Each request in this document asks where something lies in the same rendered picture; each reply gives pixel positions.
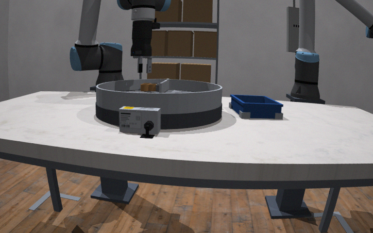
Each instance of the shelf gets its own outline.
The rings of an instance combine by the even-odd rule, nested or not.
[[[213,28],[217,29],[217,23],[198,22],[158,22],[161,28]]]
[[[151,58],[184,58],[184,59],[202,59],[202,60],[216,60],[215,57],[170,57],[170,56],[152,56]]]

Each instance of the gray wall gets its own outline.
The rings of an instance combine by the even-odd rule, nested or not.
[[[286,7],[292,1],[220,1],[223,96],[288,100],[295,54],[286,52]],[[373,13],[373,0],[358,1]],[[87,91],[94,84],[97,71],[73,71],[69,64],[82,0],[0,0],[0,5],[0,101],[37,91]],[[124,79],[138,78],[129,55],[131,30],[130,12],[119,9],[116,0],[103,0],[97,40],[123,45]],[[365,37],[365,26],[335,0],[316,0],[315,41],[321,98],[373,113],[373,40]]]

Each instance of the table leg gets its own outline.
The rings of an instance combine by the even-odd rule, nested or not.
[[[305,189],[278,189],[277,196],[265,196],[271,219],[313,217],[303,201]]]
[[[327,203],[325,204],[324,213],[321,218],[321,223],[318,228],[320,232],[327,232],[334,213],[335,205],[337,204],[340,187],[331,188],[329,190]]]
[[[56,170],[47,167],[46,175],[48,177],[49,191],[51,192],[51,199],[53,210],[56,212],[61,212],[62,202],[61,194],[59,193],[58,179],[56,177]]]
[[[91,198],[129,204],[137,189],[136,183],[101,177],[101,184],[92,193]]]

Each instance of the table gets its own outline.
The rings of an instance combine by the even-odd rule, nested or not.
[[[123,203],[137,189],[128,180],[278,189],[266,196],[271,218],[310,216],[305,189],[331,188],[326,232],[341,187],[373,186],[373,114],[355,107],[279,101],[283,119],[241,119],[223,97],[220,121],[145,139],[98,120],[95,101],[37,92],[0,102],[0,158],[46,167],[55,211],[56,169],[101,177],[91,197]]]

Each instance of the wooden floor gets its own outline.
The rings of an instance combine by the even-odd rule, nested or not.
[[[91,199],[99,177],[57,170],[63,210],[47,199],[46,170],[0,159],[0,233],[319,233],[321,218],[271,220],[265,196],[276,190],[191,188],[138,183],[128,205]],[[310,211],[322,213],[329,188],[307,189]],[[355,233],[373,233],[373,187],[341,188],[336,212]],[[345,232],[332,218],[329,233]]]

